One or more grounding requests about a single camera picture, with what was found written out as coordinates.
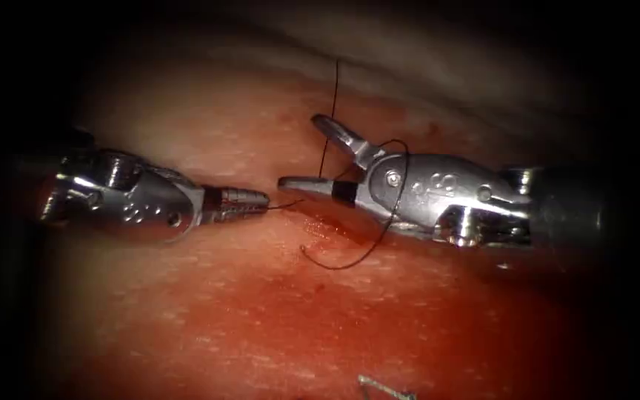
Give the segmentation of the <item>right arm needle driver jaw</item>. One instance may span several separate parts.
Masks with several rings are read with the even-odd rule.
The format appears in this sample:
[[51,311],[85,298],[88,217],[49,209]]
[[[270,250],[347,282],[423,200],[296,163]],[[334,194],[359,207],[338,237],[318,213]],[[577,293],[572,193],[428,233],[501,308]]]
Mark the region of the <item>right arm needle driver jaw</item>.
[[334,143],[343,153],[352,157],[355,166],[362,170],[373,164],[387,152],[380,146],[372,144],[358,133],[343,125],[341,122],[324,114],[315,114],[311,122],[325,137]]
[[353,181],[283,176],[278,179],[277,188],[313,201],[334,201],[348,207],[364,206],[359,193],[359,184]]

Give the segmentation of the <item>left arm needle driver jaw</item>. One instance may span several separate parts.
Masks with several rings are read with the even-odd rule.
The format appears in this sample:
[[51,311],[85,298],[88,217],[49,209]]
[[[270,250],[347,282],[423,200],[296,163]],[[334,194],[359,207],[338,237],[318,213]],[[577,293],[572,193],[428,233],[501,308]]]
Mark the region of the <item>left arm needle driver jaw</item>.
[[227,205],[203,212],[203,224],[223,224],[263,216],[268,206],[259,204]]
[[266,207],[269,203],[268,195],[262,191],[239,187],[204,188],[203,207]]

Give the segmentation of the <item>left arm needle driver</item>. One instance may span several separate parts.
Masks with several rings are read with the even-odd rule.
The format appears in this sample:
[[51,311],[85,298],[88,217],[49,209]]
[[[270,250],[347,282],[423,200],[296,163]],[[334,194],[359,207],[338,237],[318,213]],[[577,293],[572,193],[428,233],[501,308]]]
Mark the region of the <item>left arm needle driver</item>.
[[199,220],[203,190],[173,170],[113,149],[79,148],[46,176],[39,220],[136,241],[170,242]]

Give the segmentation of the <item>right arm needle driver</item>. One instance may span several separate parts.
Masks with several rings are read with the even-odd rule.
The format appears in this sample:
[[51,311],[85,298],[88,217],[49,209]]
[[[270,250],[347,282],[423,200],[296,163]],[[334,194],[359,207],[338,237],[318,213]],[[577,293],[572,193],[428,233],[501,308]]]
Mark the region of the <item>right arm needle driver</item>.
[[391,153],[358,185],[355,206],[391,233],[474,247],[513,240],[529,219],[530,199],[498,173],[458,156]]

